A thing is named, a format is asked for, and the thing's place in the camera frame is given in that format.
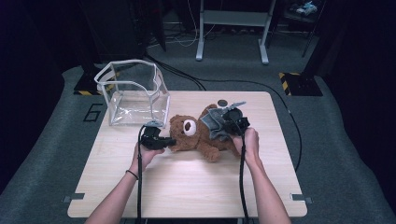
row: metal bracket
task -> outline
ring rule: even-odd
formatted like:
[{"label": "metal bracket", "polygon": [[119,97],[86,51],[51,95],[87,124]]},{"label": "metal bracket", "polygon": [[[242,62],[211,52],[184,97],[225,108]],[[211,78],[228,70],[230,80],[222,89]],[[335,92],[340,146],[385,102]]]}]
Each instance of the metal bracket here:
[{"label": "metal bracket", "polygon": [[85,193],[74,193],[71,196],[64,196],[64,199],[62,200],[63,203],[71,203],[72,200],[82,200],[84,199]]},{"label": "metal bracket", "polygon": [[308,204],[313,203],[314,201],[312,200],[312,198],[305,198],[305,196],[303,194],[290,194],[290,198],[294,201],[300,201],[300,202],[305,202]]},{"label": "metal bracket", "polygon": [[160,123],[158,120],[152,120],[152,121],[149,121],[149,122],[147,122],[146,124],[145,124],[145,126],[147,126],[147,127],[163,127],[163,124],[162,123]]}]

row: human arm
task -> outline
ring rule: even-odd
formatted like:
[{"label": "human arm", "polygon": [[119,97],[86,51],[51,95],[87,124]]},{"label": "human arm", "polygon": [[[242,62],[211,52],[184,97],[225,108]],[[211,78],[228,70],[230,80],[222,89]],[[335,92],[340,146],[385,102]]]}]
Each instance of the human arm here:
[{"label": "human arm", "polygon": [[[242,150],[242,138],[232,136],[233,142],[239,153]],[[254,192],[256,196],[257,211],[261,224],[283,224],[291,223],[285,205],[265,173],[262,160],[259,156],[259,135],[253,128],[245,132],[246,153],[245,162],[250,170]]]},{"label": "human arm", "polygon": [[[134,157],[129,168],[129,170],[135,175],[138,174],[137,153],[138,144],[136,143],[134,147]],[[162,153],[164,153],[164,149],[148,150],[144,146],[141,146],[142,171],[144,172],[146,170],[146,167],[151,163],[152,159],[156,155]],[[136,177],[126,172],[119,184],[111,190],[95,210],[93,210],[85,223],[119,223],[136,181]]]}]

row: brown teddy bear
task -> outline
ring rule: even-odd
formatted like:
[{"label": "brown teddy bear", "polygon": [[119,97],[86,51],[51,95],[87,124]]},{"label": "brown teddy bear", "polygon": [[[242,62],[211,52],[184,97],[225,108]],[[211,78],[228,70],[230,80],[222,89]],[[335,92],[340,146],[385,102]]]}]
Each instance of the brown teddy bear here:
[{"label": "brown teddy bear", "polygon": [[201,121],[210,108],[217,108],[217,106],[207,106],[198,119],[181,115],[175,115],[170,119],[170,135],[177,140],[174,146],[169,147],[172,151],[198,149],[207,161],[218,161],[219,152],[225,149],[230,149],[237,157],[240,156],[231,138],[224,141],[220,141],[219,138],[210,139],[209,129]]}]

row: light wood tabletop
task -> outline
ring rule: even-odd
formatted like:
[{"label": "light wood tabletop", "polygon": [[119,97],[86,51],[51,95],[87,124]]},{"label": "light wood tabletop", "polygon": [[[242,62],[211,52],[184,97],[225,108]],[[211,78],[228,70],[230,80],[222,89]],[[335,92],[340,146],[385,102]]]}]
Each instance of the light wood tabletop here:
[{"label": "light wood tabletop", "polygon": [[[305,202],[293,201],[301,194],[273,101],[265,91],[170,91],[168,121],[160,136],[169,136],[169,119],[174,115],[196,118],[207,105],[226,100],[229,105],[246,101],[238,108],[260,136],[264,168],[290,217],[303,217]],[[88,217],[118,184],[130,167],[141,125],[109,126],[106,112],[91,154],[76,188],[82,200],[72,200],[70,217]],[[166,149],[143,173],[142,217],[243,217],[239,193],[239,162],[231,151],[221,151],[217,162],[207,162],[196,150],[171,152]],[[252,179],[245,165],[244,188],[250,217],[257,217]],[[137,185],[123,217],[136,217]]]}]

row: wrist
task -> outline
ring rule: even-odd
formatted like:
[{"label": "wrist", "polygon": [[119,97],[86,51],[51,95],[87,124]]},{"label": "wrist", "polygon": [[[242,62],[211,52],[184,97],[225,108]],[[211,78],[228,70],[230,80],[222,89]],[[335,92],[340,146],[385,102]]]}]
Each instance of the wrist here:
[{"label": "wrist", "polygon": [[129,167],[129,169],[132,173],[138,175],[139,174],[139,168],[137,166],[133,166],[131,165],[131,167]]},{"label": "wrist", "polygon": [[127,175],[131,175],[133,178],[135,178],[136,180],[139,180],[139,177],[136,173],[132,172],[131,170],[126,170],[125,174]]},{"label": "wrist", "polygon": [[245,162],[247,163],[247,165],[251,166],[262,164],[262,160],[260,159],[260,157],[255,157],[252,155],[246,155]]},{"label": "wrist", "polygon": [[255,160],[246,160],[247,167],[251,169],[259,169],[261,170],[263,168],[262,165],[262,160],[260,158],[255,159]]}]

